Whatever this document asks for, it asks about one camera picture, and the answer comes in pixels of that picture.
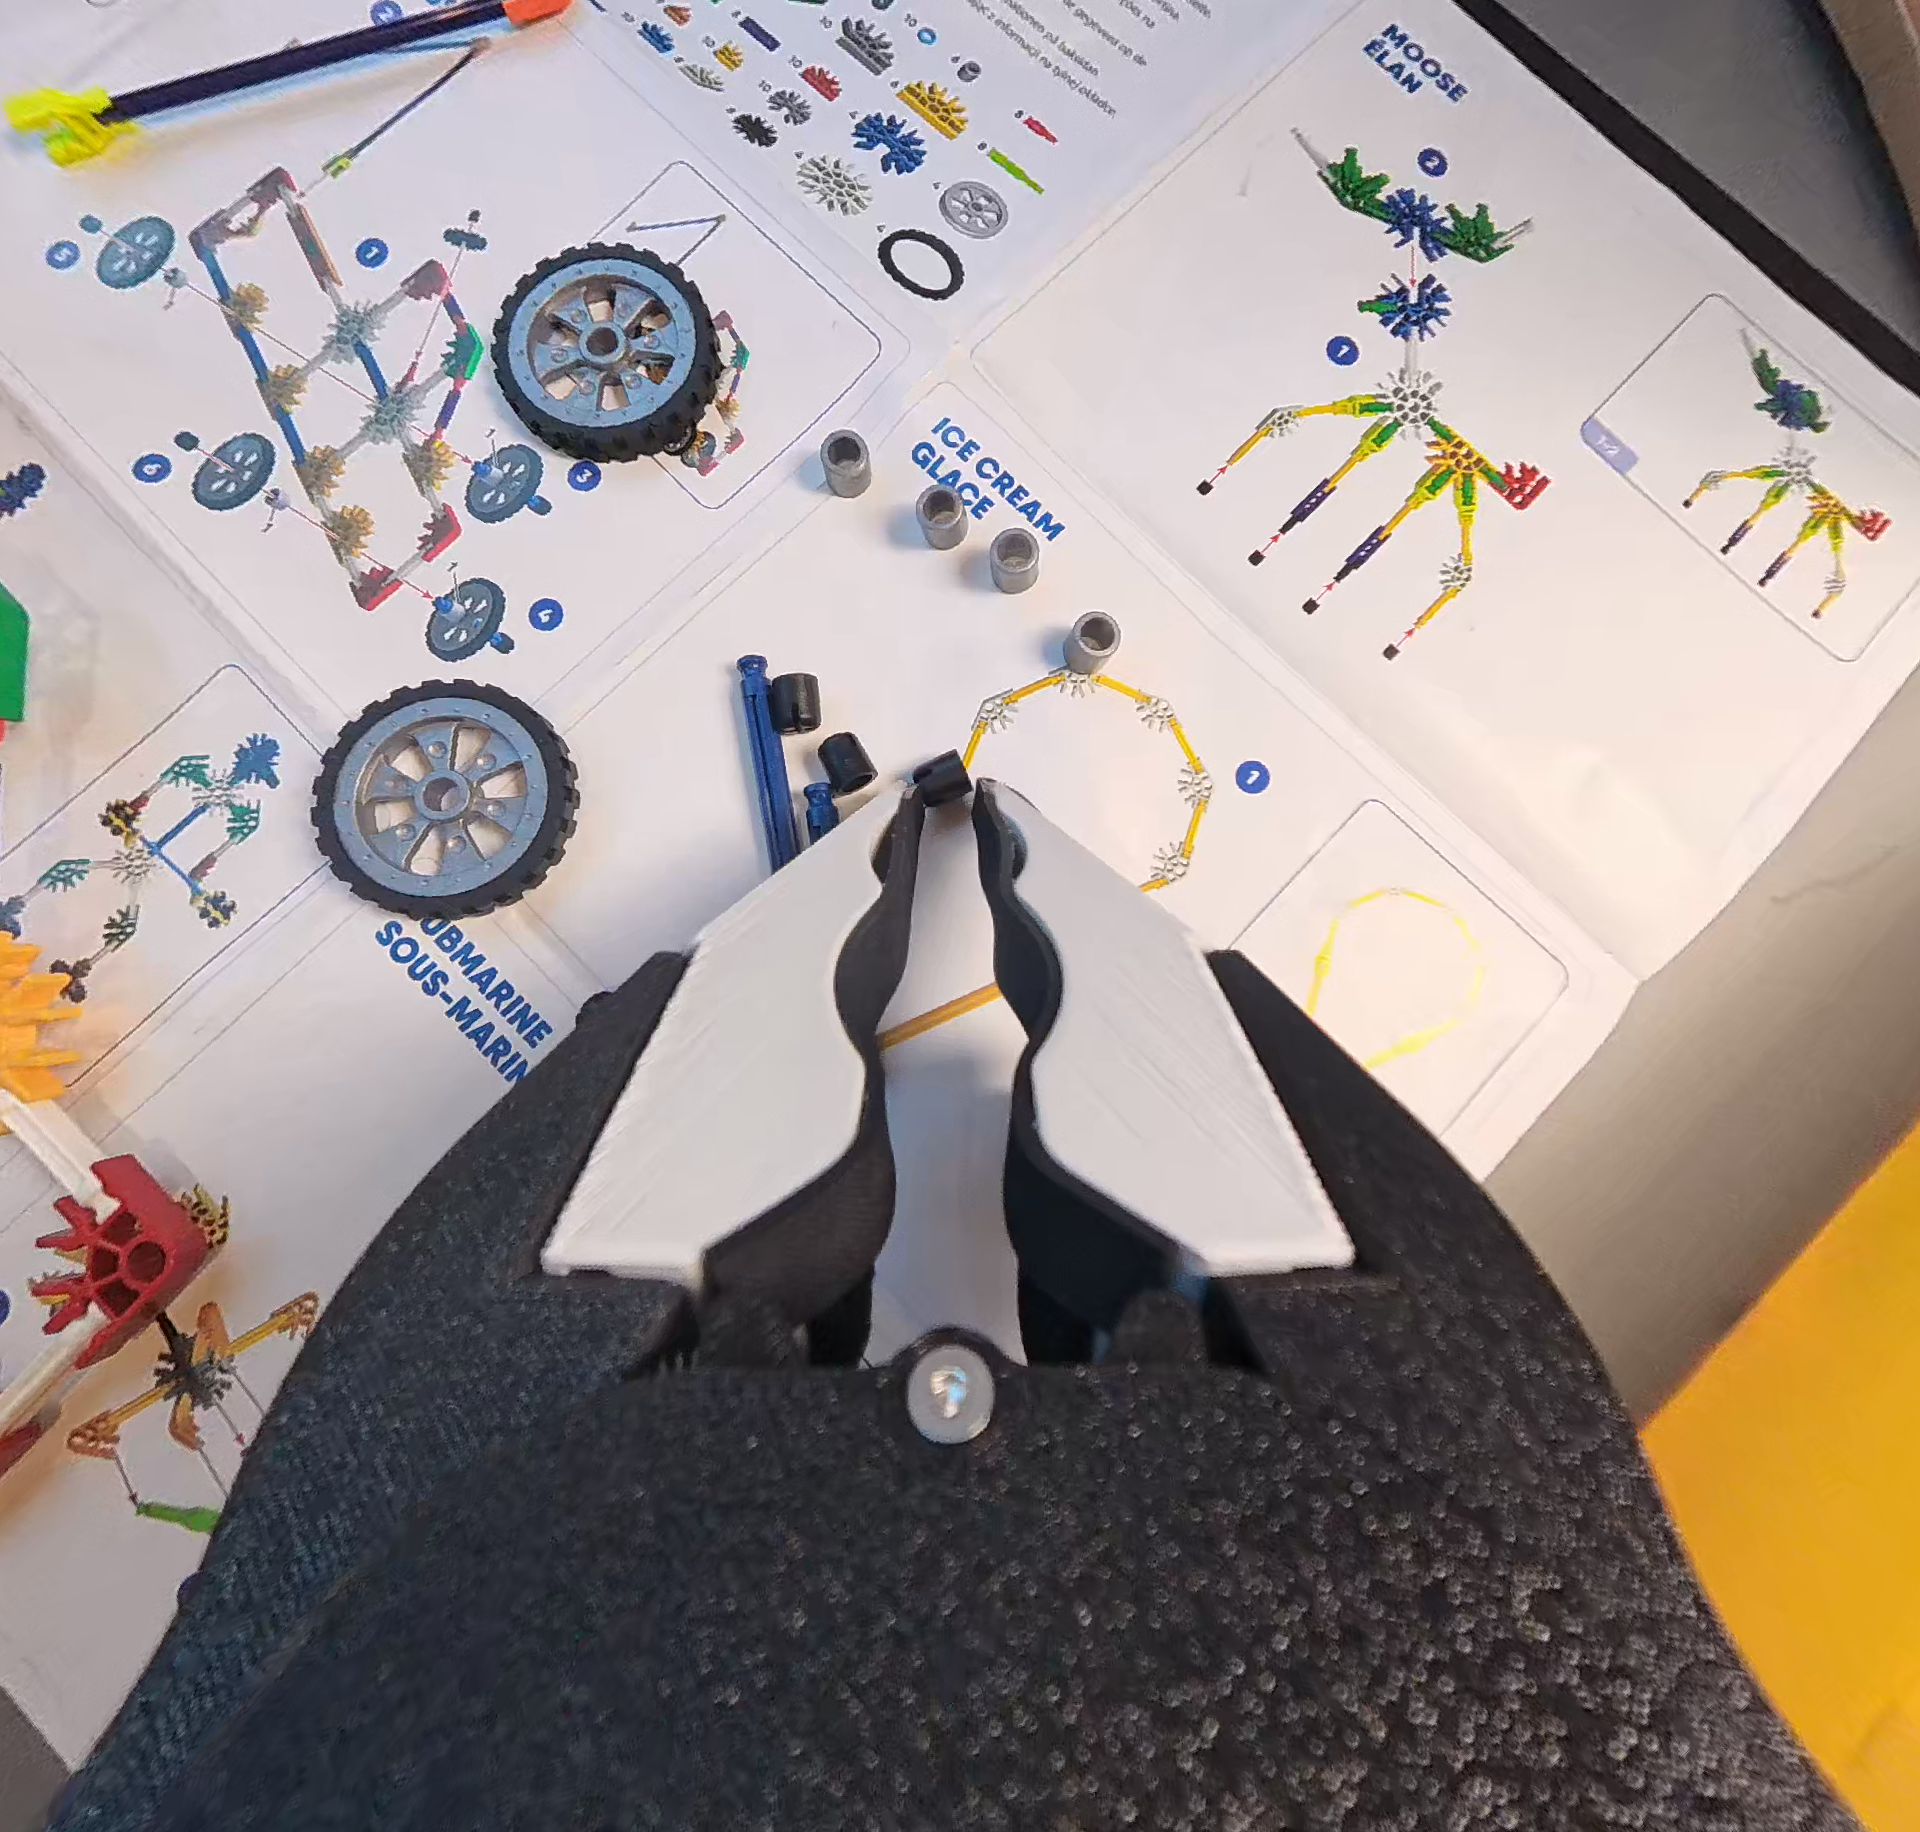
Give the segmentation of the printed instruction sheet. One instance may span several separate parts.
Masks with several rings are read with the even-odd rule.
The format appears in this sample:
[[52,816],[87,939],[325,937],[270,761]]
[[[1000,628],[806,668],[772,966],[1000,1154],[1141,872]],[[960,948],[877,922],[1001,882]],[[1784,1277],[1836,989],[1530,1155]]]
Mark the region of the printed instruction sheet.
[[[1107,104],[958,0],[584,0],[60,167],[4,128],[4,522],[33,618],[4,898],[169,758],[281,747],[210,930],[151,886],[52,1038],[107,1155],[231,1206],[4,1476],[4,1690],[76,1761],[300,1341],[592,993],[767,875],[735,661],[949,748],[1307,1006],[1474,1172],[1810,810],[1916,665],[1916,402],[1452,0],[1188,0]],[[751,350],[706,477],[540,443],[540,262],[633,245]],[[835,428],[872,487],[829,496]],[[915,527],[927,485],[971,510]],[[1040,583],[991,583],[1008,526]],[[1064,637],[1107,612],[1101,675]],[[367,706],[490,683],[579,824],[453,922],[329,869]]]

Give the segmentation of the yellow plastic bin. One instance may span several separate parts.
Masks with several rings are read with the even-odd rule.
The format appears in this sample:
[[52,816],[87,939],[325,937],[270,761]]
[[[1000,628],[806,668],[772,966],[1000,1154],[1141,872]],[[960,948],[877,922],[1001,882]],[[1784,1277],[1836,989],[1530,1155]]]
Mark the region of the yellow plastic bin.
[[1869,1829],[1918,1825],[1918,1133],[1644,1437],[1767,1694]]

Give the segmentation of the small black toy wheel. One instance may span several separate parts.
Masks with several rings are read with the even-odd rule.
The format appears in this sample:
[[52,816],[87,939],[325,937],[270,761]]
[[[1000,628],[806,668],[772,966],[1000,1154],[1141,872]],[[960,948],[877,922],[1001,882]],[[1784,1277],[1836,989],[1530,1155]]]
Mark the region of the small black toy wheel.
[[611,242],[523,275],[491,337],[498,387],[540,443],[594,466],[671,456],[700,477],[744,442],[749,358],[682,266]]
[[412,920],[516,904],[564,860],[579,770],[561,735],[490,683],[424,682],[367,706],[312,788],[332,875]]

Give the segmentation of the blue rod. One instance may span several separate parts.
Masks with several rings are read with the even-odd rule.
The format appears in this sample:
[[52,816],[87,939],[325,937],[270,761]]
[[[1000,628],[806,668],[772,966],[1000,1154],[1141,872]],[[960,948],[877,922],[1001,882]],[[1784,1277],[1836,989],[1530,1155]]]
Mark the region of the blue rod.
[[735,663],[751,737],[751,764],[766,838],[766,857],[769,871],[780,871],[799,856],[801,844],[783,739],[772,717],[769,674],[766,658],[759,654],[739,657]]

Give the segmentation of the colourful construction toy model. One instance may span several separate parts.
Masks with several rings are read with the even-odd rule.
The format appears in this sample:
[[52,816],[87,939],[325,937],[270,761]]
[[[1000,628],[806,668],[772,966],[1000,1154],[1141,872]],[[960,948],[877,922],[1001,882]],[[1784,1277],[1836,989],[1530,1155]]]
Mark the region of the colourful construction toy model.
[[[179,892],[210,930],[235,920],[215,882],[227,851],[259,824],[255,786],[276,786],[281,747],[243,742],[227,764],[205,750],[166,761],[136,791],[105,802],[105,851],[55,860],[4,898],[4,1138],[17,1140],[56,1188],[58,1227],[39,1249],[62,1268],[30,1281],[45,1307],[42,1349],[4,1383],[2,1469],[12,1473],[60,1422],[73,1387],[148,1326],[166,1322],[227,1239],[227,1206],[194,1189],[174,1193],[133,1155],[107,1155],[62,1105],[82,1052],[55,1029],[76,1025],[99,966],[130,950],[151,886]],[[91,951],[45,961],[24,926],[34,901],[105,886],[109,909]]]

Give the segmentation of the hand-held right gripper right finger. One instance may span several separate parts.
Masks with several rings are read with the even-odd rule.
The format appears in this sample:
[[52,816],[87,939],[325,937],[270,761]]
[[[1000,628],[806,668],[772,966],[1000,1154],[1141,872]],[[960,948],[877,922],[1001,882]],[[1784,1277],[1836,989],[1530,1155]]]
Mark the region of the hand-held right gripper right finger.
[[1354,1246],[1192,932],[1008,784],[973,830],[1024,1045],[1006,1234],[1026,1355],[1098,1355],[1149,1293],[1346,1273]]

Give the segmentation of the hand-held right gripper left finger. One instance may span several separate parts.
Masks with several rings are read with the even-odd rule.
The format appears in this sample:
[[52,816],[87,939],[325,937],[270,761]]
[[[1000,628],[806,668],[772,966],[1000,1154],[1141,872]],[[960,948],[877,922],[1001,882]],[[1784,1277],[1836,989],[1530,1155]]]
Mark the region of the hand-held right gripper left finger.
[[716,917],[547,1237],[603,1272],[757,1303],[864,1355],[899,1172],[877,1029],[905,974],[927,799],[875,799]]

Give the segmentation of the blue rod V-shaped assembly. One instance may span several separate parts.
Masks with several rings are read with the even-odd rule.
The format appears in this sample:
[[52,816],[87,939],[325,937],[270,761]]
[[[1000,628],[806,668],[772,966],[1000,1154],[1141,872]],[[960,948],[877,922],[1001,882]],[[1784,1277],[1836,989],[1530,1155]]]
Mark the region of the blue rod V-shaped assembly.
[[468,0],[444,11],[281,45],[227,66],[185,74],[137,91],[30,91],[4,102],[4,124],[37,140],[56,166],[84,166],[151,121],[255,91],[300,84],[367,61],[483,44],[501,28],[527,31],[559,18],[573,4],[575,0]]

